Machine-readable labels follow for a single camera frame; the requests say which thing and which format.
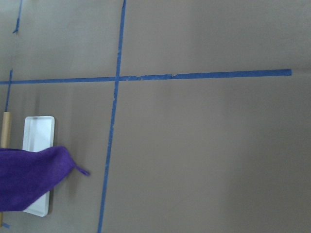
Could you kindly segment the purple towel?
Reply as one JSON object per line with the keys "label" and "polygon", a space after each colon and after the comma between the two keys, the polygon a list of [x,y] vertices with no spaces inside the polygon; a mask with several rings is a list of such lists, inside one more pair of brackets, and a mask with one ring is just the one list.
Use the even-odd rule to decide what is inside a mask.
{"label": "purple towel", "polygon": [[0,210],[23,211],[58,185],[73,169],[90,173],[76,165],[63,146],[39,152],[0,149]]}

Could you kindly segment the white rack base tray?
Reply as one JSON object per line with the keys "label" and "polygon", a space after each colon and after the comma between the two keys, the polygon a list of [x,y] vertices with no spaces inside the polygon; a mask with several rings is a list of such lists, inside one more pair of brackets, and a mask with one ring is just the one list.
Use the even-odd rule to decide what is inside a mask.
{"label": "white rack base tray", "polygon": [[[55,119],[52,116],[28,116],[24,122],[22,149],[39,152],[53,146]],[[50,193],[47,192],[24,212],[44,217],[48,214]]]}

